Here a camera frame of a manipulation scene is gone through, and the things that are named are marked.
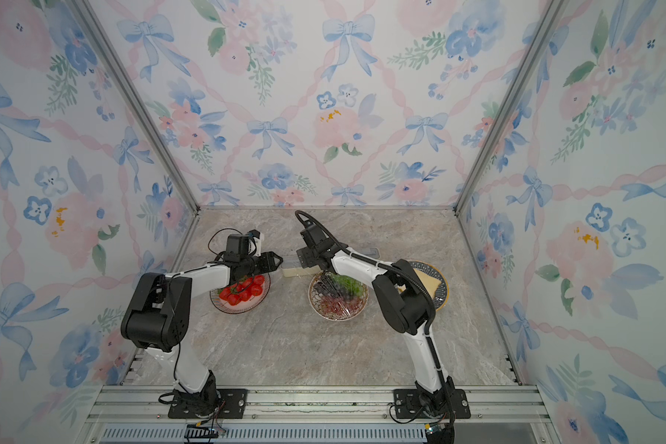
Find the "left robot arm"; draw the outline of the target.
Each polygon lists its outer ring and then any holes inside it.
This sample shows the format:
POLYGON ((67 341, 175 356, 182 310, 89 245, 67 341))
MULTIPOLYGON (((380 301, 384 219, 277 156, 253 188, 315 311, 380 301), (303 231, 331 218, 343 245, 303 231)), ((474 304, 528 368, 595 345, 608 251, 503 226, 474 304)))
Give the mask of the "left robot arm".
POLYGON ((188 338, 192 298, 277 270, 283 258, 264 252, 261 243, 259 231, 237 231, 229 235, 224 252, 199 268, 146 272, 138 280, 120 333, 172 377, 173 389, 158 399, 168 405, 170 418, 211 419, 226 404, 214 373, 197 358, 188 338))

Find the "glass plate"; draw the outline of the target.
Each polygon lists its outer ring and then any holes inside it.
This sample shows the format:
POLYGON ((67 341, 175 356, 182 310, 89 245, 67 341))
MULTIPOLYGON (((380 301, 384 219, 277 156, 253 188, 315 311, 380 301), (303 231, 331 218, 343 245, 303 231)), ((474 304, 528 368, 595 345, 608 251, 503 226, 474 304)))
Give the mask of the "glass plate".
POLYGON ((218 311, 238 315, 253 310, 260 305, 270 290, 270 277, 260 274, 241 280, 224 289, 211 290, 212 305, 218 311))

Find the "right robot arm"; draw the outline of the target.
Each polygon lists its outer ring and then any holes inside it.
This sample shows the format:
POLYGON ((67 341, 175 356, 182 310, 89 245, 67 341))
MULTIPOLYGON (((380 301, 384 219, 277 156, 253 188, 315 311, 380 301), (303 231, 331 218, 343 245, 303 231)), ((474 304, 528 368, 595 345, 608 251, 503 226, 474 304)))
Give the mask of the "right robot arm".
POLYGON ((410 263, 403 259, 389 263, 358 253, 316 220, 303 220, 302 225, 305 247, 297 251, 301 265, 319 266, 373 290, 385 321, 403 336, 416 372, 414 384, 427 415, 455 420, 455 386, 438 355, 432 330, 436 308, 410 263))

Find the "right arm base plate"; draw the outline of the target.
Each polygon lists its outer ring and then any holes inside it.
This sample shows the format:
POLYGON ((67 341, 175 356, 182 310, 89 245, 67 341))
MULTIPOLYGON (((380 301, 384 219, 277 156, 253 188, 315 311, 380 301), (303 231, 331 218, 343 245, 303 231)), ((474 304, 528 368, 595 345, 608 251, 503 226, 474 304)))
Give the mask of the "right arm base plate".
POLYGON ((426 392, 421 388, 398 388, 393 391, 394 415, 398 420, 470 419, 470 403, 463 390, 426 392))

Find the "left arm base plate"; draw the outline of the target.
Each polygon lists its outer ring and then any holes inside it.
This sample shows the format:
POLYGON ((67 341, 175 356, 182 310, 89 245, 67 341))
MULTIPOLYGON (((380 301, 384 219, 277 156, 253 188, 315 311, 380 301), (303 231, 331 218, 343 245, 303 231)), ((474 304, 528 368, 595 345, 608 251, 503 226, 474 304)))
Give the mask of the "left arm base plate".
POLYGON ((202 401, 195 395, 172 390, 161 395, 159 401, 168 405, 168 419, 242 419, 247 395, 245 388, 219 388, 214 401, 202 401))

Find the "plastic wrap dispenser box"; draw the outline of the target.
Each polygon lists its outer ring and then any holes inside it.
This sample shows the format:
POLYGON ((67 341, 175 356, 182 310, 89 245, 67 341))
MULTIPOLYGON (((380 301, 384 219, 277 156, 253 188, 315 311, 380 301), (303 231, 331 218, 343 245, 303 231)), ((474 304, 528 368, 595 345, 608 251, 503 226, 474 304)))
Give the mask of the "plastic wrap dispenser box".
MULTIPOLYGON (((379 249, 377 249, 376 247, 366 247, 358 249, 357 253, 369 256, 373 259, 379 259, 380 257, 379 249)), ((280 269, 283 272, 283 276, 287 278, 312 276, 322 271, 322 269, 319 266, 304 268, 301 265, 301 261, 298 255, 286 255, 285 257, 283 257, 283 263, 280 269)))

